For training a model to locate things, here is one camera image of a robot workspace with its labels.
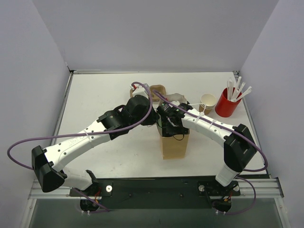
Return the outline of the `brown paper takeout bag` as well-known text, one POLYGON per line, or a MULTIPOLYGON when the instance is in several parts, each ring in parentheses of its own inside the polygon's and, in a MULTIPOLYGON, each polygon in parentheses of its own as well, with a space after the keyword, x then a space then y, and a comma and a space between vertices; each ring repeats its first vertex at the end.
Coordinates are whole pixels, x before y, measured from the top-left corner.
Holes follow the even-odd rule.
MULTIPOLYGON (((178 93, 171 94, 171 95, 165 95, 165 99, 173 104, 174 107, 178 107, 181 103, 186 103, 189 105, 189 110, 192 109, 187 99, 178 93)), ((161 143, 161 152, 162 157, 164 160, 168 159, 182 159, 185 157, 187 145, 189 140, 189 134, 188 135, 176 135, 174 137, 162 137, 160 136, 160 143, 161 143)))

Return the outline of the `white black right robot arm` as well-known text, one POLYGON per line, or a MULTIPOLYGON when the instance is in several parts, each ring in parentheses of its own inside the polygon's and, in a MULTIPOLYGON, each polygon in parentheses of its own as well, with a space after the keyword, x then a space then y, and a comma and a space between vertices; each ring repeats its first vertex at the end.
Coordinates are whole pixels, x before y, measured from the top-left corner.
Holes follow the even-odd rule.
POLYGON ((257 152, 252 135, 243 124, 232 126, 216 121, 185 103, 172 106, 163 102, 156 113, 160 117, 164 137, 187 135, 194 130, 223 148, 224 164, 215 177, 223 187, 227 187, 246 168, 257 152))

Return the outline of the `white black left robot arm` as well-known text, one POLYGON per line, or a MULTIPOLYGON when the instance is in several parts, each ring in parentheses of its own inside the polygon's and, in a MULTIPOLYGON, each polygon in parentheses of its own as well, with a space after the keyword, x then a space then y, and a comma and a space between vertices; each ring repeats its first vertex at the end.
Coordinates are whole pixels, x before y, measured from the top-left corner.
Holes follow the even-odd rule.
POLYGON ((31 152, 32 168, 42 191, 51 192, 65 186, 77 188, 89 196, 95 194, 98 181, 93 172, 69 169, 66 165, 88 150, 127 134, 135 123, 153 125, 157 119, 150 100, 136 95, 126 105, 120 105, 98 117, 78 137, 47 148, 35 147, 31 152))

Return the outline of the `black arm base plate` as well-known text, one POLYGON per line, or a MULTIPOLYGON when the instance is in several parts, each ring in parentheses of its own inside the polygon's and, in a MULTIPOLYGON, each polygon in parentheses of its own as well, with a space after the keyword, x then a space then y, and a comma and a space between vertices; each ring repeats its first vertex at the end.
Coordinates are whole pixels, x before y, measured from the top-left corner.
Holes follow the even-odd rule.
POLYGON ((98 179, 83 192, 114 209, 210 209, 215 200, 240 196, 236 180, 223 187, 215 176, 98 179))

